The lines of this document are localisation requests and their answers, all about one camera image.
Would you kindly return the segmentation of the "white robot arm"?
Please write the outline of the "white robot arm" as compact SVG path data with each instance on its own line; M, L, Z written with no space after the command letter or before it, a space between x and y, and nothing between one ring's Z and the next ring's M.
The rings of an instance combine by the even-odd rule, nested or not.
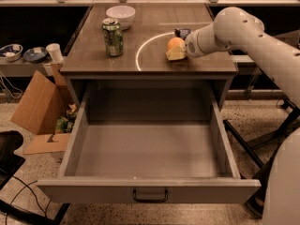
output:
M240 50L300 106L300 50L264 32L263 22L239 7L222 9L214 21L175 46L168 46L170 61L210 53Z

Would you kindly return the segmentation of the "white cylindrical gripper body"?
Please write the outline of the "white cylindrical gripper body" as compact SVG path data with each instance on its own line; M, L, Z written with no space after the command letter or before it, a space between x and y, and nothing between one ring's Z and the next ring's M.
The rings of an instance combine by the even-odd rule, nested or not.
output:
M213 24L195 30L185 39L187 55L197 58L210 53L221 52L224 44L215 36Z

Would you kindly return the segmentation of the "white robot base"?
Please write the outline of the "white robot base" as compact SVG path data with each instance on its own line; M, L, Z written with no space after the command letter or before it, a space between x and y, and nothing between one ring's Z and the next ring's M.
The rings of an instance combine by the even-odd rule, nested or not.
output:
M283 142L275 156L262 225L300 225L300 128Z

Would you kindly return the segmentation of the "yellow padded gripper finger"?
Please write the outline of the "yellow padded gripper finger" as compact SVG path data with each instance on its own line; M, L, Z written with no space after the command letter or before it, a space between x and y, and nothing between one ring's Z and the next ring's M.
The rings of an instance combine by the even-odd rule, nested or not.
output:
M171 48L166 51L166 57L169 61L182 60L187 57L187 50L184 43L178 44L176 46L171 46Z

